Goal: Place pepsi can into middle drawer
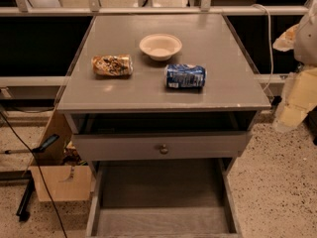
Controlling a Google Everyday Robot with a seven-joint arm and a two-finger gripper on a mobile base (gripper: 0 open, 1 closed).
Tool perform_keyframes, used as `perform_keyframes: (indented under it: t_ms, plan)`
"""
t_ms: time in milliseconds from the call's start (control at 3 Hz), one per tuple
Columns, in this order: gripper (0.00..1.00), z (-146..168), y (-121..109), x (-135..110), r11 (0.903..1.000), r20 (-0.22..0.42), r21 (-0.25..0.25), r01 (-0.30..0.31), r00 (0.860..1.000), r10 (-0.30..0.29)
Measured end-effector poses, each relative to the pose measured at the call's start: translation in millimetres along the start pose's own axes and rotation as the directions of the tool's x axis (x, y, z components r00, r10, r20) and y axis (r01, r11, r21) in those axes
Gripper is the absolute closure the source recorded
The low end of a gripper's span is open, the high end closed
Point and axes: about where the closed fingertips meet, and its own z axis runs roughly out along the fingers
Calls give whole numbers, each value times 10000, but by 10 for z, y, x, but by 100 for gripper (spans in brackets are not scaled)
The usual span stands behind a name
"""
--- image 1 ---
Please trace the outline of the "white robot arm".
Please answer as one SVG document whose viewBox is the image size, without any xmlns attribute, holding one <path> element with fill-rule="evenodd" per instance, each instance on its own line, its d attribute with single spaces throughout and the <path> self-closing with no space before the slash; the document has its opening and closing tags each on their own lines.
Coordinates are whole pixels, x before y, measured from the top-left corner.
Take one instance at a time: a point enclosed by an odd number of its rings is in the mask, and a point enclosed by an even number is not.
<svg viewBox="0 0 317 238">
<path fill-rule="evenodd" d="M 273 43 L 275 50 L 293 50 L 302 63 L 299 73 L 291 73 L 284 84 L 273 127 L 285 133 L 297 128 L 317 106 L 317 0 L 311 0 L 300 22 L 288 28 Z"/>
</svg>

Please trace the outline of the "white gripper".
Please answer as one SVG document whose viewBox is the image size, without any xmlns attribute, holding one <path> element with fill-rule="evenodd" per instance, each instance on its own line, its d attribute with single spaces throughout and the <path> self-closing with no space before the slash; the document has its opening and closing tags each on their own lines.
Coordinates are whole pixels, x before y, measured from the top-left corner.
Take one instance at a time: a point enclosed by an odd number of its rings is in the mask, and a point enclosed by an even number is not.
<svg viewBox="0 0 317 238">
<path fill-rule="evenodd" d="M 294 49 L 298 24 L 288 28 L 273 43 L 277 51 Z M 273 128 L 280 133 L 296 129 L 317 106 L 317 67 L 305 65 L 299 73 L 292 73 L 286 82 L 285 101 L 278 104 Z"/>
</svg>

